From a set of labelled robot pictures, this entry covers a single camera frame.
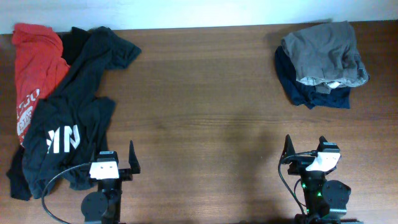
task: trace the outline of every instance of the gray shirt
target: gray shirt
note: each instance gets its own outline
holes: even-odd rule
[[[337,87],[357,87],[369,75],[356,48],[353,27],[348,22],[320,24],[289,33],[282,47],[290,57],[296,80],[330,92]]]

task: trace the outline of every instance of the black t-shirt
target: black t-shirt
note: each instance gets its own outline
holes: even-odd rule
[[[91,34],[85,30],[72,27],[69,33],[60,36],[63,47],[62,58],[65,59],[68,65],[73,65],[76,58],[79,57],[90,35]]]
[[[105,133],[115,102],[97,98],[95,92],[104,70],[127,68],[140,52],[111,29],[100,27],[86,41],[59,86],[38,102],[23,142],[22,160],[34,198],[41,197],[45,185],[59,172],[89,162],[93,150],[108,150]],[[63,177],[75,190],[92,187],[81,170]]]

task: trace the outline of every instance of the wood grain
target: wood grain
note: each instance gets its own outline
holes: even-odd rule
[[[98,93],[117,102],[109,149],[127,167],[132,139],[142,168],[123,185],[124,222],[293,217],[299,208],[277,174],[290,134],[297,151],[315,149],[321,135],[338,143],[343,159],[329,179],[352,188],[346,218],[398,223],[398,22],[353,23],[371,80],[352,91],[350,110],[293,106],[277,79],[280,39],[311,25],[116,32],[142,49],[127,70],[106,72]],[[0,36],[0,223],[53,223],[39,200],[9,196],[17,147],[10,39]],[[80,203],[92,190],[63,180],[46,199],[59,217],[82,223]]]

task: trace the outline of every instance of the white wall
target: white wall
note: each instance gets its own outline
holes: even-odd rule
[[[0,34],[17,22],[54,31],[398,19],[397,0],[2,0]]]

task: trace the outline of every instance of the red t-shirt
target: red t-shirt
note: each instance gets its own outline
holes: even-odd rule
[[[46,98],[54,91],[70,66],[61,58],[61,39],[49,27],[16,24],[12,43],[17,51],[17,133],[22,143],[38,99]]]

